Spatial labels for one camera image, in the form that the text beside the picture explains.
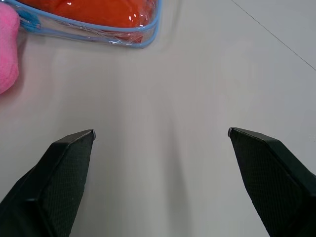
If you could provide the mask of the blue fleece garment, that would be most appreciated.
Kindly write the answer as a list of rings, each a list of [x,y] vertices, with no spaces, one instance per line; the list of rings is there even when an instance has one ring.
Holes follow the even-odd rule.
[[[20,17],[20,26],[24,30],[31,33],[40,32],[40,21],[36,15],[22,9],[16,9],[16,12]]]

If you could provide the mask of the orange fleece garment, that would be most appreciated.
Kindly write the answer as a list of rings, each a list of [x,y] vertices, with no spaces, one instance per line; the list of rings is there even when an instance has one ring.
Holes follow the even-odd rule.
[[[155,0],[17,0],[65,18],[117,28],[149,24]]]

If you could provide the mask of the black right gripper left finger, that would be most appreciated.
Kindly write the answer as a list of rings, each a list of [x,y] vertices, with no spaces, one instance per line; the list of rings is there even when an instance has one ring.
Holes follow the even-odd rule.
[[[49,146],[0,202],[0,237],[69,237],[95,138],[89,129]]]

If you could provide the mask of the clear blue-trimmed zipper bag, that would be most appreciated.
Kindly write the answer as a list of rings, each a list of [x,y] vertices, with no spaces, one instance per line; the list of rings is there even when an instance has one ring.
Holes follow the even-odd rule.
[[[54,15],[23,4],[17,0],[0,0],[11,6],[15,11],[22,9],[36,15],[40,21],[40,32],[31,33],[60,37],[72,40],[100,42],[133,48],[145,48],[157,36],[161,16],[162,0],[155,0],[153,17],[149,24],[134,28],[117,28],[81,22],[62,16]]]

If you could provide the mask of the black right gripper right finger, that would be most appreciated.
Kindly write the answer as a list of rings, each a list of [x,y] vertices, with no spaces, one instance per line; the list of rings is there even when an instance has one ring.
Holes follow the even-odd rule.
[[[270,237],[316,237],[316,175],[279,140],[228,131],[245,189]]]

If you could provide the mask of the pink fleece garment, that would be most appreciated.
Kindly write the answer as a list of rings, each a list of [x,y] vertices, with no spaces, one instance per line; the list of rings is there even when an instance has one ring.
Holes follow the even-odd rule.
[[[0,2],[0,94],[10,89],[19,76],[16,42],[19,25],[17,12]]]

